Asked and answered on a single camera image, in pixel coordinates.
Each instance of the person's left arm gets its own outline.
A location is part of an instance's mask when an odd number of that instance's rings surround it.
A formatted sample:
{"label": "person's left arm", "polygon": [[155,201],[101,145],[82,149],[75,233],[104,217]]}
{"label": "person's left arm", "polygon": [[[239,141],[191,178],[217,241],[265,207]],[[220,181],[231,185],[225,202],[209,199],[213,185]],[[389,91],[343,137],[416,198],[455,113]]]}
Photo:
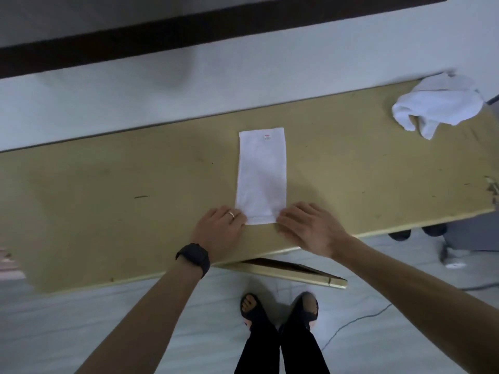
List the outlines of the person's left arm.
{"label": "person's left arm", "polygon": [[[246,220],[239,210],[226,206],[211,209],[194,229],[191,243],[208,251],[210,262],[219,261],[234,246]],[[179,256],[173,268],[141,298],[76,373],[153,373],[202,276],[199,266]]]}

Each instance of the black pants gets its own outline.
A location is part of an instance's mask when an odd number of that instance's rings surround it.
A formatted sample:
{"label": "black pants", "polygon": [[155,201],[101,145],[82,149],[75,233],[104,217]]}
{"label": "black pants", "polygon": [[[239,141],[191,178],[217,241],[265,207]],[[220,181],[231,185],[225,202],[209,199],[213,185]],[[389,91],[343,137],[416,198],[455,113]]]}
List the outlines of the black pants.
{"label": "black pants", "polygon": [[278,374],[279,346],[286,374],[329,374],[315,337],[299,320],[288,320],[281,336],[271,323],[254,325],[234,374]]}

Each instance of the watch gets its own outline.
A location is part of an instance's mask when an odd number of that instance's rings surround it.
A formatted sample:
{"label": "watch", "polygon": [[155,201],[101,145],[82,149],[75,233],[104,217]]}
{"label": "watch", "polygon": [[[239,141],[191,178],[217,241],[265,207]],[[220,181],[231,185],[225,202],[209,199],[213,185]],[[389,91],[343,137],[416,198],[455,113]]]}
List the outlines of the watch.
{"label": "watch", "polygon": [[208,251],[201,247],[201,245],[195,243],[185,245],[184,248],[178,251],[175,260],[180,255],[184,256],[192,264],[199,266],[203,270],[203,277],[205,276],[211,264],[209,263]]}

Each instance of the person's right arm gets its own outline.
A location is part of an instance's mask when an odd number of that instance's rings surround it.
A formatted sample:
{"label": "person's right arm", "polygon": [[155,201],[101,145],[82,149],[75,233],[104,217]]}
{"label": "person's right arm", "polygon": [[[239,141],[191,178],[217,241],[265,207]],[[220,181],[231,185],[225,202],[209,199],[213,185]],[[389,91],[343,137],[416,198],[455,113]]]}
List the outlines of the person's right arm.
{"label": "person's right arm", "polygon": [[299,202],[281,211],[282,233],[369,283],[449,358],[471,373],[499,373],[499,310],[348,235],[331,214]]}

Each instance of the yellow table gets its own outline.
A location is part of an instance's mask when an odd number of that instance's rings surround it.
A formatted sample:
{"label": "yellow table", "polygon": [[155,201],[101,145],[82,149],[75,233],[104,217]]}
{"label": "yellow table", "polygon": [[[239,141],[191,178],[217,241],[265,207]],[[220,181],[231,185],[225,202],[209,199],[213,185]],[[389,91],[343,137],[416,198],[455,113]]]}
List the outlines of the yellow table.
{"label": "yellow table", "polygon": [[[1,234],[43,292],[157,276],[208,208],[234,205],[238,132],[274,127],[286,136],[288,204],[317,202],[356,236],[493,211],[490,108],[425,140],[390,111],[416,83],[4,152]],[[293,248],[274,225],[246,226],[228,261]]]}

